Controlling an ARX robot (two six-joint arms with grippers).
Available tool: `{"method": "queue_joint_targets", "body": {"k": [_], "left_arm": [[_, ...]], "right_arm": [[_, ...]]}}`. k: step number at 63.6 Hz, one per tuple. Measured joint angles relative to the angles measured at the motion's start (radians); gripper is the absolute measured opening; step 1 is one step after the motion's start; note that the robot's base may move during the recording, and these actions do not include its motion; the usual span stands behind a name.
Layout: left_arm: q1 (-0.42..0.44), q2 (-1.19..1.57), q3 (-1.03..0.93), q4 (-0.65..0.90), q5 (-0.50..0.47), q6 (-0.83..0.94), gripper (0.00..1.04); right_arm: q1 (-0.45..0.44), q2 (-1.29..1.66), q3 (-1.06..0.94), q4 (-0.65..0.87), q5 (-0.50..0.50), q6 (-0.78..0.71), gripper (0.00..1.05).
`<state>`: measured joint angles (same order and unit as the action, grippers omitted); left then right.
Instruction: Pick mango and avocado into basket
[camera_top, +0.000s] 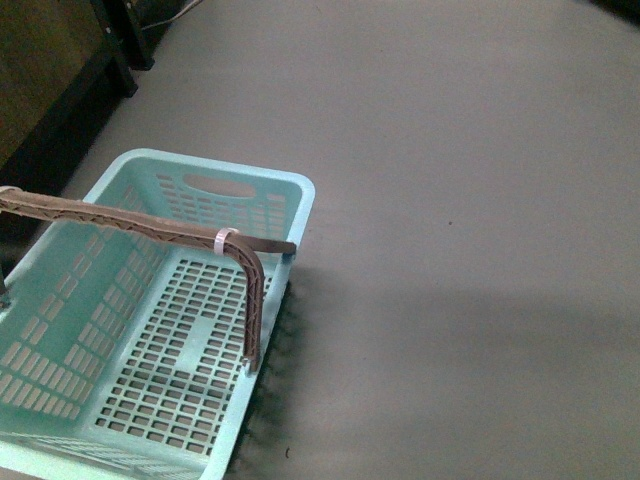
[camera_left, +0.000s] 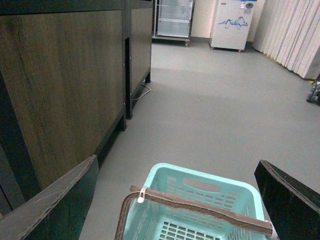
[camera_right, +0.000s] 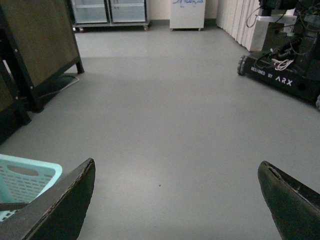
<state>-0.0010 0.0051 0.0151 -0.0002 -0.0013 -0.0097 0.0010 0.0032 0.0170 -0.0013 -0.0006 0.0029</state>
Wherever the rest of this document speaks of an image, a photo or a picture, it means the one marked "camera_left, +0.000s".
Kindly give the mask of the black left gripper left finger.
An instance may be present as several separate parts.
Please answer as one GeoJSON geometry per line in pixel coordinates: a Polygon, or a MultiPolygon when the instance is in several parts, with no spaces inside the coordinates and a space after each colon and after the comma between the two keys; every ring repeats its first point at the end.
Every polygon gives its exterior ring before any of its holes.
{"type": "Polygon", "coordinates": [[[99,164],[92,155],[0,221],[2,240],[77,240],[91,207],[99,164]]]}

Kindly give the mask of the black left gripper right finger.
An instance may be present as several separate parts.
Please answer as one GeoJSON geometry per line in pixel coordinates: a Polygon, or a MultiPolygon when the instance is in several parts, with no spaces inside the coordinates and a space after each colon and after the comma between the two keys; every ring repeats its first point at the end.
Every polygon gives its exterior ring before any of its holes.
{"type": "Polygon", "coordinates": [[[320,238],[320,194],[266,160],[254,176],[265,209],[281,240],[320,238]]]}

